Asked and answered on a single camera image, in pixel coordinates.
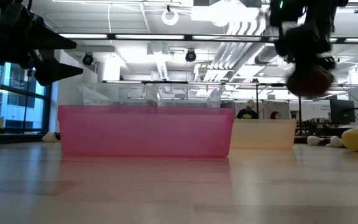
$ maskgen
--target person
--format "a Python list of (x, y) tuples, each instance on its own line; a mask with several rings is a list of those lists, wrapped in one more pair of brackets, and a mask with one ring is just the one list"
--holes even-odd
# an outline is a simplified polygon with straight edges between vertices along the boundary
[(278, 111), (273, 111), (270, 115), (270, 119), (281, 119), (281, 114)]
[(258, 119), (258, 114), (253, 110), (255, 103), (252, 100), (247, 102), (247, 106), (245, 109), (240, 110), (237, 114), (238, 119)]

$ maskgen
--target pink plastic bin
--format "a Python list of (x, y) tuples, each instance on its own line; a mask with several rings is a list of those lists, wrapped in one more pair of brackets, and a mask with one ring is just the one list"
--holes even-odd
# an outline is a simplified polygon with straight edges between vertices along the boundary
[(59, 106), (64, 156), (226, 157), (232, 109)]

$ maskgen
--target man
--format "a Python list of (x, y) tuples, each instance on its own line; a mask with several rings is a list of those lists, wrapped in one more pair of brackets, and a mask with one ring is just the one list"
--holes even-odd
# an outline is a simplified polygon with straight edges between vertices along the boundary
[(258, 119), (258, 114), (254, 111), (255, 103), (252, 100), (247, 102), (247, 107), (240, 110), (237, 114), (238, 119)]

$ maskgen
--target beige plastic bin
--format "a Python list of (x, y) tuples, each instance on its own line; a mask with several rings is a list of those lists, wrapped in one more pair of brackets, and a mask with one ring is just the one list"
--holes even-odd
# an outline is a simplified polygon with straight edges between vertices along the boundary
[(231, 149), (292, 149), (296, 121), (236, 119)]

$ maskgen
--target computer monitor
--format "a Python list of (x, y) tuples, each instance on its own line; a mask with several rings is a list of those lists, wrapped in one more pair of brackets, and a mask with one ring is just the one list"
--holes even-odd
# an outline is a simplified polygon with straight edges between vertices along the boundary
[(356, 121), (354, 102), (349, 100), (329, 100), (331, 105), (331, 122), (351, 123)]

